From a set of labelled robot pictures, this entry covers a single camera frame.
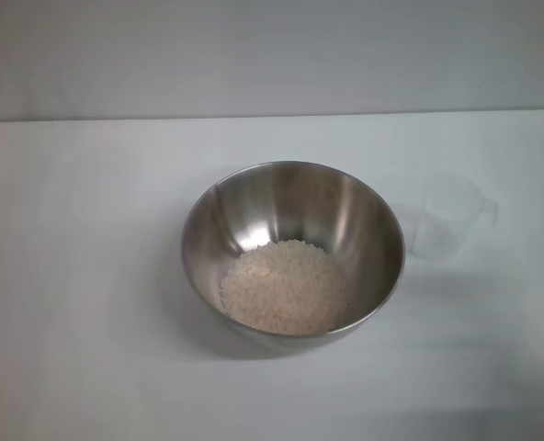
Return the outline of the stainless steel bowl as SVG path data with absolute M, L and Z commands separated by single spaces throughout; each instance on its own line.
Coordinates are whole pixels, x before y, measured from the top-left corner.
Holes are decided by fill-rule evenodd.
M 324 249 L 344 272 L 354 303 L 333 330 L 272 334 L 224 311 L 220 286 L 235 261 L 286 240 Z M 180 246 L 196 296 L 243 339 L 276 354 L 308 352 L 355 332 L 391 298 L 405 264 L 402 227 L 374 189 L 332 167 L 298 161 L 253 165 L 214 184 L 188 213 Z

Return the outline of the white rice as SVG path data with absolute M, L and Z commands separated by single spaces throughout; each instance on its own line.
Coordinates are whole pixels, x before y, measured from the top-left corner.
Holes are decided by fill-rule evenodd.
M 330 332 L 341 325 L 353 298 L 335 260 L 323 249 L 298 240 L 245 252 L 221 282 L 227 315 L 272 334 Z

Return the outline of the clear plastic measuring cup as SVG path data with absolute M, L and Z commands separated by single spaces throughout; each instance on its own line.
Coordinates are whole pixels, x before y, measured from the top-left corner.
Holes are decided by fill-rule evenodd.
M 469 179 L 452 174 L 429 176 L 423 184 L 410 252 L 422 260 L 449 259 L 458 253 L 482 214 L 495 224 L 498 212 L 498 202 Z

